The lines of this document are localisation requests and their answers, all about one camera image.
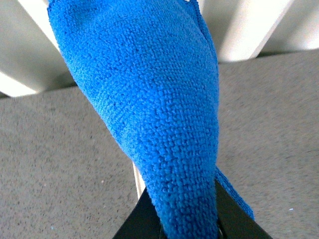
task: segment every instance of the microfiber cloth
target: microfiber cloth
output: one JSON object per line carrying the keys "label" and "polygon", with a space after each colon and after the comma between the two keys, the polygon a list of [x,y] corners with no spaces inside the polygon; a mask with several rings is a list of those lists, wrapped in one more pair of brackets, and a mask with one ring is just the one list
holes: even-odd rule
{"label": "microfiber cloth", "polygon": [[50,0],[78,87],[138,167],[169,239],[217,238],[219,82],[197,1]]}

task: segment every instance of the gray carpet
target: gray carpet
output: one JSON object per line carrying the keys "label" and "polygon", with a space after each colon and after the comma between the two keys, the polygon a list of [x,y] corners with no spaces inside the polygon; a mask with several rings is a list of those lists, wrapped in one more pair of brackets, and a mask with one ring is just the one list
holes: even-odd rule
{"label": "gray carpet", "polygon": [[[218,165],[275,239],[319,237],[319,51],[220,66]],[[133,168],[77,88],[0,100],[0,238],[111,239]]]}

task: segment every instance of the white radiator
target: white radiator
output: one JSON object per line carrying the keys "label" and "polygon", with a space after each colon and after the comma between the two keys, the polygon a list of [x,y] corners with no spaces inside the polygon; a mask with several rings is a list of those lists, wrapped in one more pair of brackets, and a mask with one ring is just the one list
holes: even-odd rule
{"label": "white radiator", "polygon": [[[0,0],[0,97],[74,84],[59,53],[47,0]],[[199,0],[219,62],[319,48],[319,0]],[[144,189],[135,168],[138,195]]]}

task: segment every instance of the blue towel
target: blue towel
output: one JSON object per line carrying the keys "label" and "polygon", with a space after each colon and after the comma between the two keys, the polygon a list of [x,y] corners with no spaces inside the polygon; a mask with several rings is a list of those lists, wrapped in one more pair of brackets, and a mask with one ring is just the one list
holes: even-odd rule
{"label": "blue towel", "polygon": [[51,0],[79,88],[136,164],[169,239],[217,238],[218,64],[196,0]]}

